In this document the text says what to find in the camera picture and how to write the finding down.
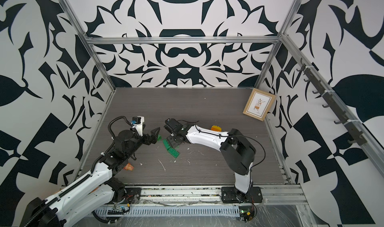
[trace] orange block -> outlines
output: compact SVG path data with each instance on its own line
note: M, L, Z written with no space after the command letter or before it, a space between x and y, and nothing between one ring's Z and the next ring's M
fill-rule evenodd
M216 126L216 125L212 125L212 127L211 127L211 130L213 130L213 131L221 131L221 128L220 127L218 127L218 126Z
M133 168L134 168L134 167L133 167L130 163L128 163L128 164L124 167L124 170L130 170L130 171L132 171Z

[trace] wooden picture frame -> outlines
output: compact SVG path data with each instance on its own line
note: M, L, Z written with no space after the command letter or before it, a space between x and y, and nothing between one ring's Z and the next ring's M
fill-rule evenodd
M252 90L251 96L249 96L243 114L264 121L264 118L267 115L269 109L271 109L275 99L276 95L272 95L270 93L254 88Z

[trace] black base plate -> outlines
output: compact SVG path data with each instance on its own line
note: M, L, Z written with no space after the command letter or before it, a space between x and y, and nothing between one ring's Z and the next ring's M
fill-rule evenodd
M239 203L240 201L236 198L237 192L238 190L235 187L221 187L221 200L223 203ZM251 187L244 197L244 202L252 203L252 198L255 203L261 203L263 201L260 187Z
M125 200L121 204L132 204L136 199L140 199L141 188L125 188L127 193L124 193Z

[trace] gray wooden floor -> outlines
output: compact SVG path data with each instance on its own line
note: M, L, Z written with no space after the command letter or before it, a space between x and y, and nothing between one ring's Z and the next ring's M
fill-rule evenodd
M284 183L264 122L243 114L251 89L133 89L118 88L96 137L84 171L112 143L107 130L108 123L117 116L145 117L144 133L161 127L162 138L169 136L163 128L168 118L199 120L199 126L210 129L220 126L223 131L238 129L243 135L256 138L265 148L266 158L253 168L252 180L257 184ZM112 126L117 135L129 126L118 120ZM263 150L254 141L255 162L263 158ZM142 145L136 152L137 160L131 160L133 171L122 170L116 177L126 184L234 184L235 177L221 153L199 144L184 143L177 148L180 153L173 158L162 141L150 146Z

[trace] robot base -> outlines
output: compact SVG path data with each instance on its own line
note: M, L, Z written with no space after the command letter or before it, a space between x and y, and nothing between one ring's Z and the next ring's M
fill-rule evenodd
M238 190L235 187L222 187L221 188L221 200L223 203L240 203L237 197ZM243 202L252 203L261 203L263 201L262 191L260 187L251 187L248 190L248 193L244 196Z

